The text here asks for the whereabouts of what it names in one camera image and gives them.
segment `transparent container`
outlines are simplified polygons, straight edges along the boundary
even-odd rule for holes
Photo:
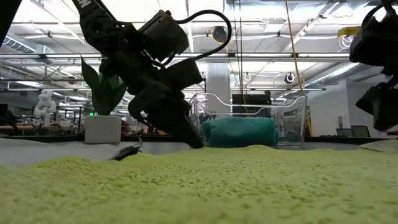
[[[216,99],[223,111],[208,111],[207,99]],[[203,133],[202,125],[205,121],[220,119],[227,116],[270,118],[274,120],[275,128],[279,134],[277,147],[302,146],[305,134],[305,110],[307,97],[300,96],[291,103],[280,105],[233,105],[222,101],[214,93],[197,93],[190,100],[190,122],[202,138],[204,145],[208,145]],[[250,111],[250,113],[234,113],[233,111]]]

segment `white pillar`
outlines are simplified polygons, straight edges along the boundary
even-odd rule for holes
[[[227,63],[209,63],[207,66],[206,90],[216,94],[225,103],[230,103],[229,68]],[[207,99],[207,110],[212,112],[230,112],[229,106],[220,103],[214,96]]]

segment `green plant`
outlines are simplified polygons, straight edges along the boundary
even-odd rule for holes
[[[103,74],[98,75],[83,58],[81,59],[81,74],[91,88],[95,111],[98,115],[109,115],[123,98],[126,84],[117,75],[111,78]]]

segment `teal cloth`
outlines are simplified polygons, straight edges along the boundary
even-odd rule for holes
[[[208,146],[246,147],[252,145],[275,146],[278,130],[270,118],[227,117],[202,124]]]

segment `white planter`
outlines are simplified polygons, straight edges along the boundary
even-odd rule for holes
[[[122,119],[118,116],[87,116],[85,142],[91,144],[118,143]]]

